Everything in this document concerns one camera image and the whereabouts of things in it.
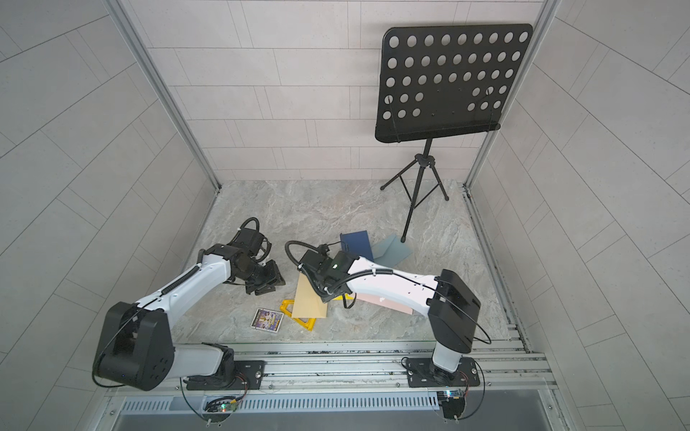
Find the white tiled wall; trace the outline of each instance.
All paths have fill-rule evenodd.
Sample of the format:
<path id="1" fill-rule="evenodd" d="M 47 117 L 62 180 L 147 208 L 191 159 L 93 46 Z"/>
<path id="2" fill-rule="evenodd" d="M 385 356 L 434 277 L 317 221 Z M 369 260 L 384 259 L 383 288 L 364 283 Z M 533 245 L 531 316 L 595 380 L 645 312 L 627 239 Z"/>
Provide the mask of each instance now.
<path id="1" fill-rule="evenodd" d="M 424 142 L 387 144 L 374 138 L 384 33 L 393 26 L 534 23 L 542 3 L 124 0 L 124 5 L 211 165 L 220 178 L 231 180 L 392 177 Z M 483 137 L 436 140 L 441 177 L 465 180 Z"/>
<path id="2" fill-rule="evenodd" d="M 99 0 L 0 2 L 0 53 L 0 428 L 74 430 L 106 311 L 179 273 L 214 190 Z"/>
<path id="3" fill-rule="evenodd" d="M 579 429 L 690 425 L 689 28 L 563 0 L 472 189 Z"/>

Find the black cable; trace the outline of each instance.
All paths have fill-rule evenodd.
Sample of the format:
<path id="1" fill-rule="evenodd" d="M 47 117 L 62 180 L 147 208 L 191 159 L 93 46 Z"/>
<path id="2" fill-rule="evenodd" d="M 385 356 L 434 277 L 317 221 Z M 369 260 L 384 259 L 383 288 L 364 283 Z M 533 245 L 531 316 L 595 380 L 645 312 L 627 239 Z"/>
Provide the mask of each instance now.
<path id="1" fill-rule="evenodd" d="M 184 385 L 182 384 L 182 378 L 181 377 L 179 378 L 179 389 L 182 391 L 182 398 L 184 398 L 184 402 L 187 403 L 187 406 L 189 406 L 190 410 L 192 410 L 194 412 L 194 414 L 196 414 L 199 417 L 199 419 L 206 422 L 204 417 L 202 415 L 200 415 L 198 411 L 194 410 L 194 407 L 192 407 L 192 405 L 189 404 L 189 401 L 187 401 L 187 396 L 184 394 Z"/>
<path id="2" fill-rule="evenodd" d="M 149 303 L 147 303 L 145 306 L 141 307 L 134 313 L 129 319 L 127 319 L 127 322 L 123 323 L 122 326 L 117 330 L 115 335 L 112 336 L 110 341 L 103 347 L 103 350 L 101 350 L 101 353 L 98 355 L 98 359 L 94 362 L 93 366 L 91 367 L 91 380 L 93 383 L 96 384 L 96 386 L 99 386 L 100 388 L 121 388 L 125 385 L 102 385 L 96 381 L 96 370 L 98 370 L 101 367 L 101 361 L 103 361 L 103 358 L 106 355 L 106 349 L 112 342 L 115 340 L 115 337 L 122 331 L 122 329 L 127 326 L 128 323 L 132 321 L 144 308 L 148 307 L 150 304 L 154 303 L 159 297 L 156 297 L 152 299 Z"/>

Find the metal strip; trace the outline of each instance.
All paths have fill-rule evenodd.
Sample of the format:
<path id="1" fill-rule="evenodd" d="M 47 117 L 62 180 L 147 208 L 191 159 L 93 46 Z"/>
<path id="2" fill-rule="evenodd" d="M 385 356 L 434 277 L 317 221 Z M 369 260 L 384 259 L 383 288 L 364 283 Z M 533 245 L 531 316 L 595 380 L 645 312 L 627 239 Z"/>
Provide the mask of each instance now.
<path id="1" fill-rule="evenodd" d="M 218 181 L 218 178 L 215 176 L 213 169 L 206 160 L 206 156 L 204 156 L 204 153 L 201 151 L 199 143 L 197 142 L 196 138 L 194 138 L 192 131 L 187 125 L 187 121 L 182 116 L 182 113 L 175 103 L 173 96 L 168 91 L 168 87 L 163 82 L 163 78 L 158 72 L 158 69 L 156 69 L 153 60 L 148 55 L 148 51 L 134 29 L 127 12 L 125 12 L 119 0 L 103 0 L 103 2 L 106 5 L 106 9 L 108 9 L 108 13 L 110 13 L 110 17 L 115 22 L 115 26 L 117 26 L 117 29 L 120 31 L 122 38 L 125 39 L 127 46 L 132 51 L 132 54 L 134 54 L 137 63 L 141 67 L 141 70 L 144 71 L 144 75 L 153 87 L 153 90 L 156 92 L 156 95 L 163 104 L 168 116 L 170 116 L 172 124 L 175 125 L 175 128 L 179 132 L 182 139 L 192 150 L 192 155 L 201 164 L 206 176 L 210 180 L 211 184 L 213 184 L 214 189 L 218 191 L 220 189 L 220 182 Z"/>

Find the game case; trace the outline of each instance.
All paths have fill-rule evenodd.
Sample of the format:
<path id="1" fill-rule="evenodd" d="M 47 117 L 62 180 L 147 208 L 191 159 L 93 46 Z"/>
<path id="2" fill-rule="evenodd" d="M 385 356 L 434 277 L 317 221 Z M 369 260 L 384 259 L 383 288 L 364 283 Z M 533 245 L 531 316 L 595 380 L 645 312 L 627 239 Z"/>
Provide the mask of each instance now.
<path id="1" fill-rule="evenodd" d="M 260 308 L 257 310 L 257 314 L 254 316 L 254 321 L 251 326 L 254 329 L 262 331 L 278 332 L 280 323 L 283 321 L 283 315 L 284 314 L 280 311 Z"/>

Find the wall tile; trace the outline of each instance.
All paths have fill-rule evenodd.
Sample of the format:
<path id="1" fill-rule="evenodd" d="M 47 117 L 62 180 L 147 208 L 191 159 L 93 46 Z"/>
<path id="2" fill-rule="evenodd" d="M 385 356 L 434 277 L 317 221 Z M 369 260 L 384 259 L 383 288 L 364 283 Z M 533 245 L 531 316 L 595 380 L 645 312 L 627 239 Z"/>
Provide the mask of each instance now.
<path id="1" fill-rule="evenodd" d="M 687 30 L 689 14 L 683 0 L 663 6 L 643 0 L 586 2 L 574 26 L 652 70 Z"/>
<path id="2" fill-rule="evenodd" d="M 149 48 L 156 69 L 169 86 L 189 86 L 189 79 L 174 48 Z"/>
<path id="3" fill-rule="evenodd" d="M 0 105 L 0 130 L 14 143 L 100 85 L 66 37 L 3 61 L 0 77 L 0 99 L 12 102 Z"/>
<path id="4" fill-rule="evenodd" d="M 84 38 L 79 34 L 79 30 L 72 30 L 71 32 L 65 34 L 65 37 L 70 41 L 75 50 L 79 53 L 79 56 L 86 62 L 88 68 L 91 69 L 96 78 L 100 83 L 104 83 L 110 79 L 110 75 L 106 72 L 103 65 L 98 58 L 93 54 L 89 45 L 84 41 Z"/>
<path id="5" fill-rule="evenodd" d="M 67 279 L 63 280 L 62 283 L 57 286 L 57 289 L 55 289 L 55 294 L 95 312 L 98 312 L 98 310 L 101 309 L 103 301 L 106 300 L 105 298 L 100 297 L 90 290 L 84 289 L 80 285 L 76 285 Z"/>
<path id="6" fill-rule="evenodd" d="M 670 245 L 649 258 L 649 263 L 676 294 L 678 300 L 690 309 L 690 236 Z"/>
<path id="7" fill-rule="evenodd" d="M 276 119 L 350 118 L 348 87 L 267 87 L 266 94 Z"/>
<path id="8" fill-rule="evenodd" d="M 0 159 L 0 250 L 5 250 L 79 171 L 79 166 L 42 132 Z"/>
<path id="9" fill-rule="evenodd" d="M 72 267 L 67 279 L 107 297 L 154 217 L 146 203 L 130 191 Z"/>
<path id="10" fill-rule="evenodd" d="M 93 366 L 93 359 L 95 356 L 98 340 L 103 329 L 103 322 L 106 318 L 108 310 L 116 303 L 123 301 L 133 303 L 142 296 L 146 295 L 148 286 L 151 284 L 155 273 L 147 268 L 142 262 L 137 259 L 130 259 L 122 274 L 118 272 L 119 278 L 115 287 L 112 289 L 106 302 L 101 307 L 98 315 L 93 319 L 93 323 L 86 331 L 79 346 L 76 350 L 72 348 L 70 353 L 74 350 L 74 354 L 70 358 L 67 366 L 77 368 L 79 370 L 91 371 Z"/>
<path id="11" fill-rule="evenodd" d="M 344 1 L 243 1 L 255 48 L 347 48 Z"/>
<path id="12" fill-rule="evenodd" d="M 321 147 L 377 147 L 374 120 L 316 120 Z"/>
<path id="13" fill-rule="evenodd" d="M 529 238 L 576 330 L 613 314 L 553 213 L 537 224 Z"/>
<path id="14" fill-rule="evenodd" d="M 225 1 L 131 0 L 154 48 L 238 48 Z"/>
<path id="15" fill-rule="evenodd" d="M 236 146 L 224 120 L 190 120 L 187 123 L 202 148 Z"/>
<path id="16" fill-rule="evenodd" d="M 236 120 L 245 147 L 308 147 L 304 120 Z"/>
<path id="17" fill-rule="evenodd" d="M 163 204 L 192 159 L 187 144 L 175 135 L 141 174 L 139 182 Z"/>
<path id="18" fill-rule="evenodd" d="M 276 169 L 270 148 L 209 148 L 218 169 Z"/>
<path id="19" fill-rule="evenodd" d="M 172 189 L 170 196 L 141 240 L 140 246 L 162 262 L 191 205 L 192 203 L 179 187 Z"/>
<path id="20" fill-rule="evenodd" d="M 514 103 L 501 127 L 501 135 L 524 163 L 542 136 L 542 129 L 519 103 Z"/>
<path id="21" fill-rule="evenodd" d="M 609 51 L 578 101 L 662 178 L 690 160 L 690 124 L 678 120 L 690 94 L 622 55 Z"/>
<path id="22" fill-rule="evenodd" d="M 611 244 L 625 236 L 625 232 L 617 222 L 612 222 L 605 227 L 595 237 L 587 241 L 582 247 L 578 248 L 578 253 L 582 261 L 587 263 L 597 254 L 606 250 Z"/>
<path id="23" fill-rule="evenodd" d="M 512 149 L 506 149 L 495 171 L 513 206 L 515 206 L 517 216 L 522 223 L 525 223 L 539 208 L 544 198 Z"/>
<path id="24" fill-rule="evenodd" d="M 690 206 L 592 116 L 563 155 L 645 256 L 690 233 Z"/>
<path id="25" fill-rule="evenodd" d="M 191 119 L 263 118 L 254 87 L 177 87 L 177 92 Z"/>
<path id="26" fill-rule="evenodd" d="M 48 137 L 85 168 L 146 102 L 126 73 L 112 78 L 43 127 Z"/>
<path id="27" fill-rule="evenodd" d="M 618 321 L 618 318 L 613 315 L 607 317 L 597 323 L 592 323 L 590 326 L 582 328 L 578 331 L 578 336 L 584 347 L 613 338 L 617 335 L 625 333 L 625 329 Z"/>
<path id="28" fill-rule="evenodd" d="M 587 354 L 626 430 L 683 429 L 669 400 L 627 335 L 590 345 Z"/>
<path id="29" fill-rule="evenodd" d="M 0 27 L 27 50 L 106 15 L 102 3 L 88 0 L 9 0 L 0 6 Z"/>
<path id="30" fill-rule="evenodd" d="M 64 204 L 53 201 L 0 255 L 0 351 L 10 351 L 96 232 Z M 26 262 L 35 259 L 41 265 L 27 272 Z"/>
<path id="31" fill-rule="evenodd" d="M 533 303 L 575 404 L 582 407 L 610 403 L 556 291 L 548 290 Z"/>
<path id="32" fill-rule="evenodd" d="M 575 99 L 536 66 L 530 67 L 517 99 L 559 150 L 587 116 Z"/>
<path id="33" fill-rule="evenodd" d="M 154 155 L 137 131 L 127 127 L 70 183 L 70 189 L 109 217 Z"/>
<path id="34" fill-rule="evenodd" d="M 391 27 L 453 25 L 456 6 L 440 1 L 363 1 L 361 47 L 380 49 L 384 34 Z"/>
<path id="35" fill-rule="evenodd" d="M 29 426 L 32 415 L 17 412 L 26 403 L 43 403 L 95 316 L 93 311 L 53 295 L 0 363 L 0 416 L 9 430 Z"/>
<path id="36" fill-rule="evenodd" d="M 273 50 L 186 48 L 175 52 L 193 86 L 280 85 Z"/>
<path id="37" fill-rule="evenodd" d="M 554 19 L 534 63 L 559 86 L 570 90 L 599 43 Z"/>
<path id="38" fill-rule="evenodd" d="M 80 27 L 79 34 L 111 77 L 135 62 L 132 52 L 110 17 Z"/>
<path id="39" fill-rule="evenodd" d="M 587 263 L 623 328 L 633 339 L 667 397 L 684 397 L 690 375 L 688 312 L 630 238 L 624 237 Z"/>
<path id="40" fill-rule="evenodd" d="M 381 54 L 379 50 L 275 50 L 275 60 L 284 86 L 375 86 Z"/>
<path id="41" fill-rule="evenodd" d="M 575 248 L 581 247 L 613 221 L 599 199 L 552 143 L 546 145 L 529 170 L 529 175 Z"/>
<path id="42" fill-rule="evenodd" d="M 283 148 L 287 169 L 349 169 L 349 148 Z"/>
<path id="43" fill-rule="evenodd" d="M 510 202 L 506 203 L 496 216 L 496 222 L 501 229 L 508 250 L 511 252 L 522 282 L 526 288 L 529 288 L 539 281 L 546 274 L 546 271 Z"/>

